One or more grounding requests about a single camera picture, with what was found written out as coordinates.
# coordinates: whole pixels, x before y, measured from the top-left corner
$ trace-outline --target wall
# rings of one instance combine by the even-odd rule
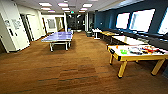
[[[42,15],[42,17],[44,18],[44,21],[46,23],[45,25],[46,25],[47,32],[50,33],[50,32],[58,32],[55,17],[64,17],[64,15]],[[54,19],[55,28],[49,29],[47,19]]]
[[[6,29],[7,29],[6,32],[9,32],[10,39],[12,39],[12,43],[6,43],[2,39],[2,42],[6,47],[7,52],[19,51],[26,48],[27,46],[29,46],[29,41],[28,41],[26,32],[24,30],[24,26],[21,21],[16,3],[11,0],[0,0],[0,3],[1,3],[0,13],[2,15],[2,19],[4,21],[9,22],[9,25],[6,25]]]
[[[105,27],[105,14],[106,12],[95,12],[94,28],[104,29]]]
[[[19,10],[20,14],[27,14],[27,15],[35,16],[35,22],[37,23],[37,28],[38,28],[37,31],[39,32],[39,33],[36,33],[36,34],[39,34],[39,35],[36,35],[36,36],[39,36],[39,38],[41,36],[45,36],[45,30],[43,29],[42,16],[41,16],[41,13],[38,10],[28,8],[28,7],[24,7],[22,5],[18,5],[18,10]]]
[[[151,21],[151,25],[148,30],[148,33],[156,34],[158,32],[158,29],[160,27],[161,21],[163,19],[163,16],[164,16],[164,13],[167,7],[168,7],[168,0],[159,0],[159,1],[158,0],[145,0],[145,1],[142,1],[136,4],[118,8],[116,10],[111,9],[111,10],[105,11],[106,15],[111,14],[111,17],[112,17],[112,19],[110,19],[111,22],[108,22],[106,20],[106,24],[107,23],[109,25],[111,24],[111,27],[109,26],[109,28],[116,29],[115,24],[116,24],[117,15],[119,13],[129,12],[132,14],[133,12],[139,11],[139,10],[156,9],[155,14],[153,16],[153,20]],[[96,18],[97,21],[95,22],[99,22],[99,23],[100,21],[105,19],[105,17],[103,17],[103,12],[96,13],[95,17],[97,17]]]

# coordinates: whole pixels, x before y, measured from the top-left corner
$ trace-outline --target fluorescent light panel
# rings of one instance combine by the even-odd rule
[[[98,0],[88,0],[88,1],[98,1]]]
[[[85,12],[85,11],[79,11],[79,12]]]
[[[42,10],[51,10],[50,8],[41,8]]]
[[[41,6],[52,6],[50,3],[39,3]]]
[[[67,3],[58,3],[58,5],[59,5],[60,7],[68,7],[68,4],[67,4]]]
[[[68,2],[67,0],[64,1],[65,3]]]
[[[50,11],[48,11],[48,12],[52,12],[52,13],[55,13],[55,11],[54,11],[54,10],[50,10]]]
[[[92,4],[84,4],[83,7],[92,7]]]
[[[81,8],[81,10],[87,10],[87,8]]]
[[[70,12],[70,11],[64,11],[64,12]]]
[[[62,10],[70,10],[69,8],[62,8]]]

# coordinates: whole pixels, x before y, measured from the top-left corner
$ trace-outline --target door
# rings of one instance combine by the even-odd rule
[[[37,40],[41,37],[38,25],[37,25],[37,21],[36,21],[36,17],[34,15],[27,15],[29,24],[30,24],[30,30],[33,34],[34,40]]]

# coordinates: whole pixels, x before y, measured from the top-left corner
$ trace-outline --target game table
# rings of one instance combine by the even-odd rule
[[[116,46],[108,46],[108,51],[111,53],[110,58],[110,65],[113,64],[113,59],[117,59],[118,61],[122,61],[118,77],[122,78],[125,67],[129,61],[138,61],[138,60],[158,60],[157,64],[155,65],[154,69],[152,70],[151,74],[156,75],[159,69],[161,68],[162,64],[166,59],[168,59],[168,51],[155,48],[161,52],[149,52],[149,53],[132,53],[130,49],[137,48],[141,49],[144,47],[150,47],[149,45],[116,45]]]
[[[50,50],[53,51],[54,44],[65,44],[66,50],[70,47],[72,32],[55,32],[42,39],[42,42],[50,42]]]

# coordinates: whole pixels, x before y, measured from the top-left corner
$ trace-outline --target white table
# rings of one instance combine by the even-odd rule
[[[99,30],[99,29],[92,29],[92,31],[93,31],[94,33],[96,33],[96,37],[95,37],[94,39],[100,39],[100,38],[97,37],[97,32],[102,32],[102,31]]]

